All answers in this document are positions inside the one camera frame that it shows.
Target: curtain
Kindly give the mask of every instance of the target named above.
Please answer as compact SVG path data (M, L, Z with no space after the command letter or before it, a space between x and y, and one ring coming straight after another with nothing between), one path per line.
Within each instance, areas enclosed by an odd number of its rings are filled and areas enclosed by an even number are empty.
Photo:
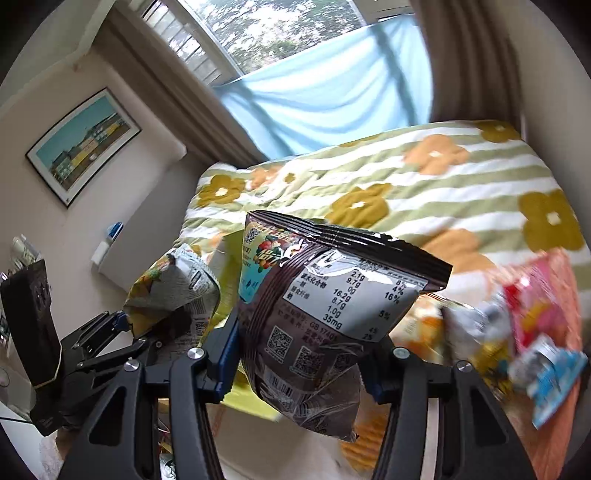
M430 68L415 16L399 15L214 91L265 155L282 158L427 123Z
M520 130L517 62L489 0L411 0L433 74L431 122L495 119Z
M240 168L266 160L209 87L125 5L111 9L93 46L197 158Z

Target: orange flower pattern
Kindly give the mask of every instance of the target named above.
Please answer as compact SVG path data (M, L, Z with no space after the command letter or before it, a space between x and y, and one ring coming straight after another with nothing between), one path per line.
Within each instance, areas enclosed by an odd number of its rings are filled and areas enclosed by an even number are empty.
M421 248L453 266L452 273L487 270L495 266L478 253L478 237L465 229L445 230Z
M467 162L470 153L446 135L429 135L404 156L406 164L418 165L423 175L441 175L450 165Z
M262 167L257 167L251 172L251 189L255 190L258 187L266 185L277 177L277 174L281 170L279 165L273 165L269 170L265 170Z

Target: pink snack bag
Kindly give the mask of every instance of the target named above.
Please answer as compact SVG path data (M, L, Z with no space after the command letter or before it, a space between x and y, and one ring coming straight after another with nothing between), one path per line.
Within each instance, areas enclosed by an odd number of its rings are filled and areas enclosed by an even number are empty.
M516 281L503 285L517 353L522 353L541 333L549 335L557 345L564 342L566 321L550 279L548 258L541 257Z

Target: white wall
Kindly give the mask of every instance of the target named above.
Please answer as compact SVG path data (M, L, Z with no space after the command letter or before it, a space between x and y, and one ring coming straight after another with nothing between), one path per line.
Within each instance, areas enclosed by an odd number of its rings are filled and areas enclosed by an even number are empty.
M591 242L591 79L530 0L495 0L517 51L528 143L564 189Z
M108 86L142 128L66 209L25 157L63 115ZM24 234L44 255L51 312L60 337L104 310L117 310L125 292L91 272L90 257L105 229L129 219L184 146L112 68L90 52L20 99L0 118L0 270L9 267L12 237Z

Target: nutrition label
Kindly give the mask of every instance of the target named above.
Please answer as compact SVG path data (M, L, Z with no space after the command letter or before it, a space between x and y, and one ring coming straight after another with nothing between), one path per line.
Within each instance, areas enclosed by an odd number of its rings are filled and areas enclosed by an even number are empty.
M333 249L307 265L283 298L348 337L379 342L425 285L423 278Z

